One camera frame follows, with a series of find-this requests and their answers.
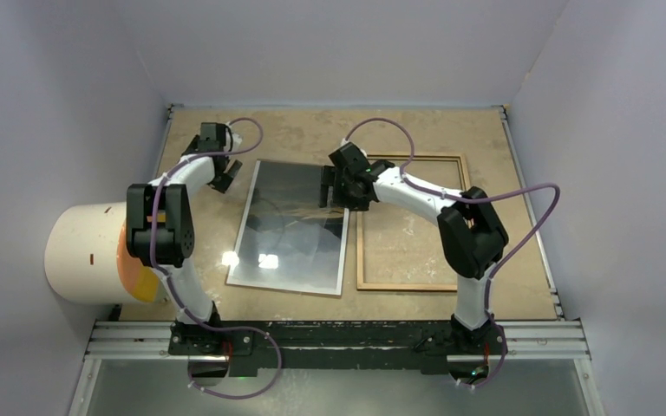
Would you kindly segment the dark landscape photo print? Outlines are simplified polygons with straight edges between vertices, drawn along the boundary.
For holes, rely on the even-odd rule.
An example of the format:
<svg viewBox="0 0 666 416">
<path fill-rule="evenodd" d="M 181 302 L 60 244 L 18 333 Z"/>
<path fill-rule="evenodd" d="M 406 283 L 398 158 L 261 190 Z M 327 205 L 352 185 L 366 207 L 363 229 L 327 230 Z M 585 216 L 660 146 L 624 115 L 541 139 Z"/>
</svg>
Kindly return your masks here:
<svg viewBox="0 0 666 416">
<path fill-rule="evenodd" d="M 320 206 L 321 166 L 257 161 L 226 282 L 340 296 L 347 210 Z"/>
</svg>

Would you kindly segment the wooden picture frame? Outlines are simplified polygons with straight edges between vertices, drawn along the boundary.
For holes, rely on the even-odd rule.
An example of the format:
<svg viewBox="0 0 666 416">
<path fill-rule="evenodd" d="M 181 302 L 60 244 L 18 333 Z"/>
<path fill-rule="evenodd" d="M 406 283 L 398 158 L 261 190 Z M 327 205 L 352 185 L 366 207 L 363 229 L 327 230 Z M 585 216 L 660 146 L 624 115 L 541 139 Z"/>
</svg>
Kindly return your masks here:
<svg viewBox="0 0 666 416">
<path fill-rule="evenodd" d="M 415 156 L 407 173 L 446 187 L 471 187 L 462 153 Z M 455 292 L 457 276 L 447 264 L 437 214 L 425 219 L 390 203 L 372 202 L 356 213 L 356 288 L 369 291 Z"/>
</svg>

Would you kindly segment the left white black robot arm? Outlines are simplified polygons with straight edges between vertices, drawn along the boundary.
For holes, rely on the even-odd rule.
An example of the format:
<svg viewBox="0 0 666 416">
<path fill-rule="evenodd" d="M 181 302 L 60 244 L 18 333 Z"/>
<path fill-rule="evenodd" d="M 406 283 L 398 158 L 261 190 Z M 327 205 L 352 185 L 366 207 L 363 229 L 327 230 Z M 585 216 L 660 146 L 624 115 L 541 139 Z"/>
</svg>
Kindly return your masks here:
<svg viewBox="0 0 666 416">
<path fill-rule="evenodd" d="M 179 162 L 126 194 L 125 245 L 159 279 L 178 314 L 177 329 L 189 330 L 202 354 L 214 354 L 224 330 L 214 301 L 202 293 L 192 254 L 195 232 L 190 199 L 202 187 L 225 193 L 242 162 L 230 155 L 242 142 L 229 123 L 203 122 Z"/>
</svg>

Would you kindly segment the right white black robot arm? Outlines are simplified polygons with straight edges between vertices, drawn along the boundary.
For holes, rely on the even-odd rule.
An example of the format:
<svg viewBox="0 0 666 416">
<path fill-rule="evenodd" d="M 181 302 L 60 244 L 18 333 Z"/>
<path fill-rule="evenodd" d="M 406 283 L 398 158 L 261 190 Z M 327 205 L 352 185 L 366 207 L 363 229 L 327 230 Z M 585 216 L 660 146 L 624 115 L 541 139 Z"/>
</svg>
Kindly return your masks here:
<svg viewBox="0 0 666 416">
<path fill-rule="evenodd" d="M 452 340 L 472 353 L 493 330 L 491 275 L 509 241 L 505 226 L 486 193 L 437 187 L 385 159 L 370 161 L 353 143 L 330 154 L 320 171 L 319 204 L 367 211 L 386 203 L 426 219 L 438 228 L 444 257 L 457 276 L 458 297 L 451 318 Z"/>
</svg>

